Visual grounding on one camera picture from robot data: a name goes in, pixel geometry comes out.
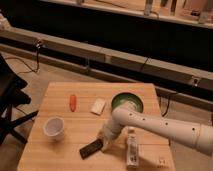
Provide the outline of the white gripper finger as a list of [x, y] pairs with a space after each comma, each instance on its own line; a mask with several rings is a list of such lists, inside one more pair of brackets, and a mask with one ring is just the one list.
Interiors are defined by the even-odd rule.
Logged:
[[101, 151], [102, 152], [107, 151], [110, 148], [111, 144], [112, 144], [111, 142], [104, 142], [103, 147], [101, 148]]
[[97, 134], [97, 139], [103, 140], [103, 139], [104, 139], [104, 134], [103, 134], [102, 132], [99, 132], [99, 133]]

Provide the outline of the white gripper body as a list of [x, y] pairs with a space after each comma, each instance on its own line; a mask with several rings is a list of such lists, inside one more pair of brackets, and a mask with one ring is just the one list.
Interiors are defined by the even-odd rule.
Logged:
[[121, 126], [114, 122], [107, 122], [103, 125], [99, 132], [104, 134], [104, 139], [102, 140], [103, 143], [112, 142], [120, 135]]

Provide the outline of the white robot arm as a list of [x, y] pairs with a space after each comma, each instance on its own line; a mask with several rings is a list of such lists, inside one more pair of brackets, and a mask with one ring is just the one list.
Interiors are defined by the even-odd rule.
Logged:
[[142, 114], [135, 110], [135, 105], [130, 101], [115, 107], [102, 126], [98, 137], [103, 140], [104, 147], [107, 148], [110, 141], [117, 139], [126, 126], [141, 128], [207, 156], [213, 155], [213, 127]]

